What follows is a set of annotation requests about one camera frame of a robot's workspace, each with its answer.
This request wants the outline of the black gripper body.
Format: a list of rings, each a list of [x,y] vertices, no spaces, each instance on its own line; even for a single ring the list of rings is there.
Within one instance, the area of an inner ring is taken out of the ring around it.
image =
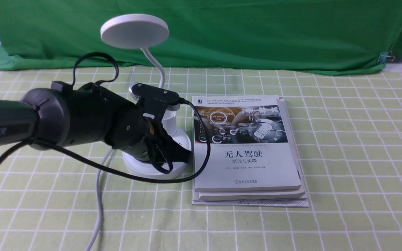
[[[192,152],[177,143],[162,123],[142,115],[126,116],[126,154],[143,163],[187,163]]]

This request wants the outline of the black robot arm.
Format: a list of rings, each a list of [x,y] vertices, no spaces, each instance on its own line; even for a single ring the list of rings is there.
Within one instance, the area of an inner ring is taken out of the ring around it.
[[[163,128],[168,106],[181,98],[175,92],[134,84],[133,103],[93,83],[80,89],[54,81],[51,88],[29,90],[19,101],[0,100],[0,146],[34,139],[68,147],[104,142],[143,163],[188,162],[191,151]]]

